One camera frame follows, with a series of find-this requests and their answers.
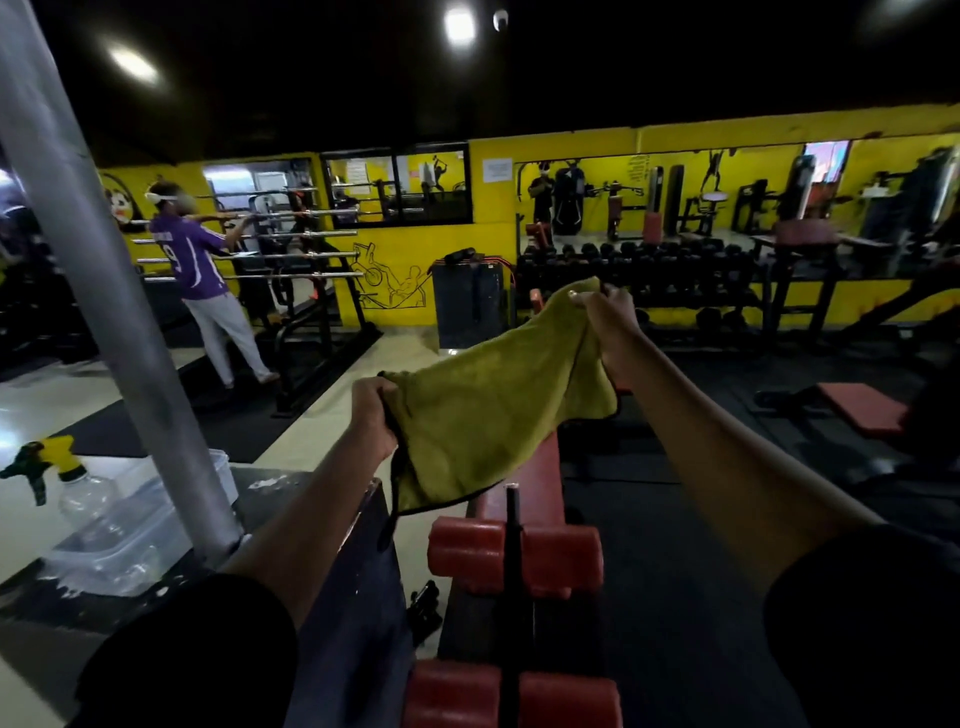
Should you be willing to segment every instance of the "hand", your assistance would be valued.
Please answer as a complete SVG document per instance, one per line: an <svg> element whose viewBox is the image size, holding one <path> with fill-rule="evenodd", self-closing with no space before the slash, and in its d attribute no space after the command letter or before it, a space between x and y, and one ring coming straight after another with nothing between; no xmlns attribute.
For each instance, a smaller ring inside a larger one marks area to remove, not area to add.
<svg viewBox="0 0 960 728"><path fill-rule="evenodd" d="M571 291L570 299L587 310L590 325L600 339L604 365L616 374L616 362L631 339L643 335L636 320L634 297L623 288L604 283L597 293Z"/></svg>
<svg viewBox="0 0 960 728"><path fill-rule="evenodd" d="M396 436L387 427L383 399L380 395L392 392L396 385L382 376L371 376L353 382L352 415L349 432L362 438L365 447L372 448L380 462L396 449Z"/></svg>
<svg viewBox="0 0 960 728"><path fill-rule="evenodd" d="M587 310L590 324L601 343L624 333L639 333L634 297L624 288L603 283L597 293L573 293L571 300Z"/></svg>

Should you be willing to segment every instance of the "dumbbell rack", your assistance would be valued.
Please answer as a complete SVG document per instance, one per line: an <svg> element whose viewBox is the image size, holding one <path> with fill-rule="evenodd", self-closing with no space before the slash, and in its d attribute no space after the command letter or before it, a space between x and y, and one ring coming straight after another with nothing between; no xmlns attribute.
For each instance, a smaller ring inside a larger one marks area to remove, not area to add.
<svg viewBox="0 0 960 728"><path fill-rule="evenodd" d="M762 339L746 326L742 310L759 308L767 321L769 299L759 298L750 288L757 273L756 260L749 253L735 245L725 250L716 238L639 246L628 241L619 250L611 243L599 250L587 243L579 253L567 245L560 254L552 248L531 246L518 261L516 286L522 307L532 289L549 296L576 280L596 276L629 288L641 316L649 308L700 311L697 331L650 328L658 343L674 345L676 351L754 352L762 346ZM732 311L722 318L717 310L721 307ZM711 310L715 314L705 313ZM676 346L677 339L688 343Z"/></svg>

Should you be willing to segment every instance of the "wall mural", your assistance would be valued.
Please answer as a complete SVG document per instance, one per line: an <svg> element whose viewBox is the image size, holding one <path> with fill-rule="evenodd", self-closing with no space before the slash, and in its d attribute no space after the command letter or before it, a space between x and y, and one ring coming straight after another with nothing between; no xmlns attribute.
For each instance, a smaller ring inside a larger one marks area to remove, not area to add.
<svg viewBox="0 0 960 728"><path fill-rule="evenodd" d="M373 243L353 246L359 256L350 265L354 271L363 273L356 279L363 308L425 308L426 292L423 284L430 278L430 268L426 272L419 265L410 266L405 278L399 278L390 266L377 262L374 258L376 246Z"/></svg>
<svg viewBox="0 0 960 728"><path fill-rule="evenodd" d="M143 213L140 206L136 203L136 198L131 194L119 177L111 175L110 172L101 172L100 176L104 179L104 194L107 196L107 202L110 205L110 213L113 219L117 221L120 230L123 232L142 232L144 226L132 225L131 220L143 220ZM107 182L113 184L110 189Z"/></svg>

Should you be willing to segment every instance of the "person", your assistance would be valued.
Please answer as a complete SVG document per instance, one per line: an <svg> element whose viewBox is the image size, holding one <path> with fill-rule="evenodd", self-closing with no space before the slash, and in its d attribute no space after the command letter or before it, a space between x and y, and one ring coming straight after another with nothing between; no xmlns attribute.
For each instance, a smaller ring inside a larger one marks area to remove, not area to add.
<svg viewBox="0 0 960 728"><path fill-rule="evenodd" d="M550 179L550 162L540 163L540 176L530 183L527 188L534 201L534 222L550 222L550 206L553 204L553 180Z"/></svg>
<svg viewBox="0 0 960 728"><path fill-rule="evenodd" d="M885 523L710 400L643 334L626 291L575 303L690 498L766 594L770 649L810 725L955 724L960 549ZM189 706L224 725L282 724L296 628L396 447L380 398L393 386L355 382L347 430L289 506L221 574L104 643L81 676L75 728L119 724L142 705L157 720ZM161 652L178 655L177 670Z"/></svg>
<svg viewBox="0 0 960 728"><path fill-rule="evenodd" d="M224 386L233 388L233 370L220 329L233 339L257 381L269 384L279 379L260 358L250 322L210 256L234 250L253 218L239 220L226 235L221 235L201 225L221 217L197 215L196 201L175 182L154 182L146 197L157 211L150 222L150 232L172 263L180 295L200 327L206 355Z"/></svg>

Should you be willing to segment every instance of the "black ceiling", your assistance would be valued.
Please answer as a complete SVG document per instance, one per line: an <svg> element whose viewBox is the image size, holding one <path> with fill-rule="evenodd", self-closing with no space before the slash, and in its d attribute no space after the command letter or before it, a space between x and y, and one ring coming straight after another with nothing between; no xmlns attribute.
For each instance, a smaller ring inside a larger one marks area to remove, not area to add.
<svg viewBox="0 0 960 728"><path fill-rule="evenodd" d="M444 37L451 2L35 7L105 166L960 101L948 0L917 0L925 16L873 42L857 35L864 13L909 3L458 0L477 19L463 53ZM111 41L163 83L123 76Z"/></svg>

